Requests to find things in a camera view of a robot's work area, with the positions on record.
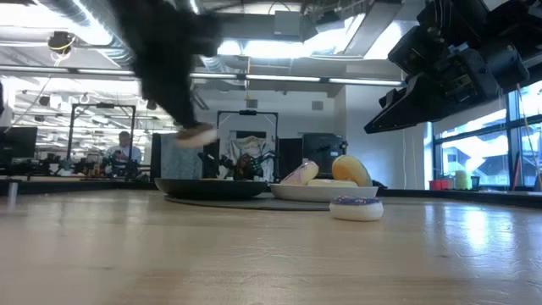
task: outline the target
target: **purple frosted donut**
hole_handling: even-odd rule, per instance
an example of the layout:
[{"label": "purple frosted donut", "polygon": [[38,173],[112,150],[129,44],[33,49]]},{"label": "purple frosted donut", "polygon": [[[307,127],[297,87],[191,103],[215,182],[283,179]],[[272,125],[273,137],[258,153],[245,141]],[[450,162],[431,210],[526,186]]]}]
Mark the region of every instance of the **purple frosted donut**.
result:
[{"label": "purple frosted donut", "polygon": [[343,220],[375,221],[384,213],[378,198],[339,196],[329,204],[331,216]]},{"label": "purple frosted donut", "polygon": [[364,206],[375,203],[382,203],[380,199],[372,197],[351,197],[351,196],[339,196],[331,201],[331,203],[336,205],[345,205],[345,206]]}]

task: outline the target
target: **fluorescent light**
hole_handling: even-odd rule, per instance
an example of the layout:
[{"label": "fluorescent light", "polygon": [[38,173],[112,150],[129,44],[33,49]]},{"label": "fluorescent light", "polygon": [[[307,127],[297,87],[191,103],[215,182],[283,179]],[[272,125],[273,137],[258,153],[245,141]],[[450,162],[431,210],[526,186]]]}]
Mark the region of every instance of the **fluorescent light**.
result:
[{"label": "fluorescent light", "polygon": [[341,85],[367,85],[367,86],[402,86],[403,82],[398,80],[361,80],[361,79],[340,79],[330,78],[330,84]]},{"label": "fluorescent light", "polygon": [[[126,116],[126,115],[111,115],[110,118],[111,119],[132,119],[131,116]],[[136,115],[135,119],[160,119],[160,118],[154,117],[154,116],[137,116]]]},{"label": "fluorescent light", "polygon": [[249,41],[244,55],[252,58],[301,58],[310,56],[301,42]]},{"label": "fluorescent light", "polygon": [[235,74],[225,74],[225,73],[190,73],[191,78],[201,78],[201,79],[217,79],[217,80],[235,80],[237,75]]},{"label": "fluorescent light", "polygon": [[92,118],[92,121],[93,122],[98,122],[98,123],[101,123],[101,124],[109,124],[109,119],[103,118],[101,116],[94,116]]},{"label": "fluorescent light", "polygon": [[119,76],[134,76],[134,72],[128,70],[116,69],[77,69],[79,73],[91,75],[119,75]]},{"label": "fluorescent light", "polygon": [[66,68],[54,68],[54,67],[27,67],[27,66],[14,66],[14,65],[0,65],[0,71],[13,71],[13,72],[43,72],[43,73],[69,73]]},{"label": "fluorescent light", "polygon": [[91,110],[89,110],[89,109],[83,110],[83,113],[88,114],[88,115],[90,115],[90,116],[96,115],[95,113],[93,113],[93,112],[92,112]]},{"label": "fluorescent light", "polygon": [[306,76],[246,75],[246,78],[248,80],[284,80],[284,81],[320,82],[319,77],[306,77]]},{"label": "fluorescent light", "polygon": [[241,47],[237,41],[225,41],[222,42],[218,48],[218,54],[220,55],[241,55]]}]

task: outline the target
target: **wooden table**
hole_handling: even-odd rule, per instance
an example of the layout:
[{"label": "wooden table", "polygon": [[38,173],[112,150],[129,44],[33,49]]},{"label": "wooden table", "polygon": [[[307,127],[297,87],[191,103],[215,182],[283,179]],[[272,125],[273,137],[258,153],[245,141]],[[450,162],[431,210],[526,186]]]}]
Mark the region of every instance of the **wooden table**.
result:
[{"label": "wooden table", "polygon": [[158,191],[0,199],[0,304],[541,304],[542,211],[386,199],[380,222]]}]

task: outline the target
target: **black tray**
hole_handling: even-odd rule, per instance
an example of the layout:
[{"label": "black tray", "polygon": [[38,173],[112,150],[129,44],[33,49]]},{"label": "black tray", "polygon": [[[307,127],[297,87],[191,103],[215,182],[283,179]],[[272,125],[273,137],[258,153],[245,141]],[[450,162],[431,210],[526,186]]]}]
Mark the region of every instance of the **black tray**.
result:
[{"label": "black tray", "polygon": [[247,200],[265,191],[267,182],[227,180],[155,179],[158,189],[170,197],[195,200]]}]

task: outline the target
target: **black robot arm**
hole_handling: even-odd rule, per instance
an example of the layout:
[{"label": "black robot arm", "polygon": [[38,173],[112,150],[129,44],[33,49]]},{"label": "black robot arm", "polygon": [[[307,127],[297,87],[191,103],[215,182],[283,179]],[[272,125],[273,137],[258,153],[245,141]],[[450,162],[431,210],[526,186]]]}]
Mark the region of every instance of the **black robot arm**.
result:
[{"label": "black robot arm", "polygon": [[481,0],[435,0],[389,59],[407,86],[379,100],[367,133],[437,121],[542,80],[542,9],[511,0],[489,11]]}]

